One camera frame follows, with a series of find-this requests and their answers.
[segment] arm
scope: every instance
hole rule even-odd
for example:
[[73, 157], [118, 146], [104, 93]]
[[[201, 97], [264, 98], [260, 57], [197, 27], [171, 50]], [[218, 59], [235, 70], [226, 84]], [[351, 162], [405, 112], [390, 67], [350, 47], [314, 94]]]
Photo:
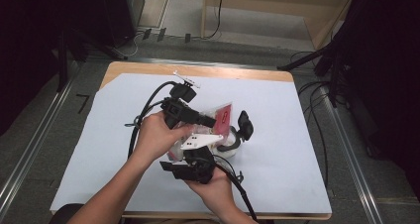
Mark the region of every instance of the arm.
[[207, 184], [186, 181], [186, 184], [196, 192], [204, 204], [218, 216], [223, 223], [256, 223], [251, 217], [239, 209], [232, 193], [232, 183], [218, 168], [214, 169], [213, 177]]
[[189, 133], [190, 126], [168, 129], [162, 112], [147, 117], [130, 158], [68, 223], [118, 223], [146, 169]]

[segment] gray carpet floor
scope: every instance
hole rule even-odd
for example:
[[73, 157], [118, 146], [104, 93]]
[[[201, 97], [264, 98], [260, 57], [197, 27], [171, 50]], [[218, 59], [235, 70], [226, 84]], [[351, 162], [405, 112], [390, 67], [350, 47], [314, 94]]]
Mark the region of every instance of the gray carpet floor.
[[[148, 40], [138, 42], [139, 51], [129, 60], [141, 58], [178, 59], [189, 61], [209, 61], [233, 63], [237, 66], [272, 69], [278, 64], [288, 64], [296, 53], [274, 48], [251, 47], [217, 42], [193, 41], [185, 44], [183, 39], [165, 38], [157, 42], [152, 35]], [[129, 54], [133, 45], [119, 49]], [[98, 90], [103, 75], [111, 59], [98, 51], [91, 51], [87, 62], [75, 78], [71, 90], [63, 103], [58, 116], [44, 140], [44, 143], [28, 173], [16, 198], [12, 202], [2, 223], [48, 223], [52, 215], [49, 212], [59, 183], [77, 144], [84, 121], [89, 113], [95, 92]], [[296, 55], [298, 59], [305, 54]], [[307, 63], [292, 72], [296, 88], [316, 81], [312, 63]], [[54, 77], [31, 104], [22, 112], [10, 130], [0, 137], [0, 181], [10, 175], [14, 165], [25, 150], [45, 111], [47, 111], [57, 86]], [[86, 107], [78, 113], [84, 98], [77, 94], [89, 95]], [[309, 104], [310, 91], [301, 95], [302, 108]], [[403, 171], [390, 161], [376, 161], [368, 157], [365, 143], [358, 131], [350, 112], [340, 106], [339, 113], [351, 138], [353, 148], [360, 165], [377, 200], [384, 223], [420, 223], [420, 204], [414, 198]], [[342, 148], [326, 106], [321, 103], [314, 110], [326, 138], [328, 158], [328, 193], [333, 208], [333, 216], [323, 223], [368, 223], [358, 191], [344, 159]], [[308, 129], [314, 145], [321, 172], [325, 176], [324, 152], [320, 135], [313, 119]], [[276, 223], [304, 223], [303, 220], [284, 220]]]

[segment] white tabletop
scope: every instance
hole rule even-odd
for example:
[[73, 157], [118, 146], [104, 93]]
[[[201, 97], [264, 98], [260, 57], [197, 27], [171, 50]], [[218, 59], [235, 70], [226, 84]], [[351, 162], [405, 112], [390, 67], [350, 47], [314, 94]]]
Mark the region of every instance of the white tabletop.
[[[245, 176], [242, 183], [259, 216], [328, 218], [330, 202], [293, 82], [189, 77], [201, 84], [189, 106], [208, 110], [233, 102], [232, 125], [246, 110], [254, 134], [229, 161]], [[51, 211], [67, 203], [85, 203], [127, 159], [132, 128], [146, 101], [173, 75], [121, 74], [97, 92]], [[163, 89], [155, 101], [168, 96]], [[126, 212], [210, 213], [182, 180], [163, 171], [156, 160], [143, 176]], [[248, 212], [240, 193], [237, 205]]]

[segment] person's left hand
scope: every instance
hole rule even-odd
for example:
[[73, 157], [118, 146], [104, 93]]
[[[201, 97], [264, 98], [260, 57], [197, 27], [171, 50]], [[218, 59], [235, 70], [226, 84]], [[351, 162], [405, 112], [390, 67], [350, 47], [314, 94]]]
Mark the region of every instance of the person's left hand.
[[164, 123], [162, 111], [146, 117], [140, 128], [140, 136], [132, 153], [134, 159], [146, 159], [150, 164], [163, 156], [183, 136], [192, 132], [192, 125], [170, 130]]

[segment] wooden table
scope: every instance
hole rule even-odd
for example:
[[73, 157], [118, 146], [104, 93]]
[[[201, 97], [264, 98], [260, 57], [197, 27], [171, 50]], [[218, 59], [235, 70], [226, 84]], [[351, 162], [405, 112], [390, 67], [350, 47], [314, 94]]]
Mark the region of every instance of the wooden table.
[[[67, 203], [85, 203], [116, 173], [127, 158], [132, 132], [124, 124], [140, 112], [156, 87], [168, 80], [180, 82], [171, 75], [175, 70], [201, 83], [197, 96], [189, 103], [192, 108], [200, 111], [231, 100], [234, 126], [238, 126], [235, 123], [242, 109], [249, 113], [255, 132], [230, 162], [237, 171], [243, 171], [243, 187], [260, 219], [331, 217], [290, 73], [132, 62], [110, 64], [52, 203], [52, 212]], [[158, 96], [167, 93], [163, 89]], [[124, 216], [215, 218], [181, 180], [161, 170], [158, 162], [164, 159], [158, 159], [145, 173]], [[247, 212], [235, 188], [234, 196], [238, 206]]]
[[[219, 0], [203, 0], [201, 37], [204, 37], [206, 7], [219, 7]], [[242, 9], [301, 16], [315, 49], [321, 48], [340, 20], [344, 20], [351, 0], [223, 0], [222, 8]]]

